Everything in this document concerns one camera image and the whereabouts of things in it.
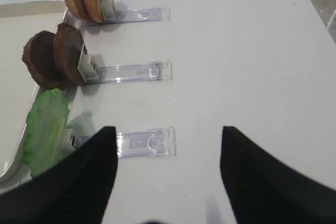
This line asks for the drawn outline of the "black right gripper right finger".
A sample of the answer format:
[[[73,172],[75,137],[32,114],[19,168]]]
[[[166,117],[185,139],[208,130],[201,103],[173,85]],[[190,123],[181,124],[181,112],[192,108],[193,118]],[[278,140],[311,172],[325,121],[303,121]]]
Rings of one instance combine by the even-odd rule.
[[[335,190],[292,169],[233,126],[220,172],[237,223],[335,223]]]

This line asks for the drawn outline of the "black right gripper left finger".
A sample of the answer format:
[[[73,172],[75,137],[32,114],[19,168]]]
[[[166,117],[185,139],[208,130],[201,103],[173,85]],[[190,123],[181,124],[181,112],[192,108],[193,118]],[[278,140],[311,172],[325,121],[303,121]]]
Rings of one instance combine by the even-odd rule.
[[[116,128],[105,126],[63,161],[1,195],[1,223],[102,223],[117,168]]]

